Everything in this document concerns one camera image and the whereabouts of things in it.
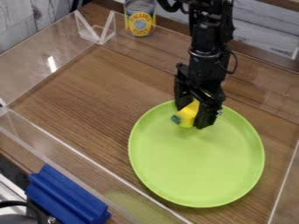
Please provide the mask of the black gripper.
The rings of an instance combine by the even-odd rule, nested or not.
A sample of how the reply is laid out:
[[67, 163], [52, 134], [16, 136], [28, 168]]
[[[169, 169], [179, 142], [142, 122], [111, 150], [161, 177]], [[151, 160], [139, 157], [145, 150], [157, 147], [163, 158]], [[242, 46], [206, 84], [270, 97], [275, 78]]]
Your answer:
[[197, 99], [194, 126], [198, 130], [210, 127], [222, 112], [226, 94], [221, 85], [230, 74], [229, 65], [229, 50], [214, 53], [190, 50], [190, 64], [177, 64], [175, 107], [182, 110]]

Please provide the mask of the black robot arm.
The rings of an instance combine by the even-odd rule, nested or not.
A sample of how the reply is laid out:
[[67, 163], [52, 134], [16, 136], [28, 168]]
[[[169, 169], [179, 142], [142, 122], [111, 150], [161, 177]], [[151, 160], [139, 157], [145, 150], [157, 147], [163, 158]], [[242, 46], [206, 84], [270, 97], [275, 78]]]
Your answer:
[[226, 101], [222, 83], [237, 72], [230, 62], [239, 59], [229, 48], [235, 31], [234, 0], [157, 1], [166, 11], [189, 15], [190, 62], [177, 64], [174, 100], [179, 110], [199, 103], [191, 126], [202, 130], [217, 122]]

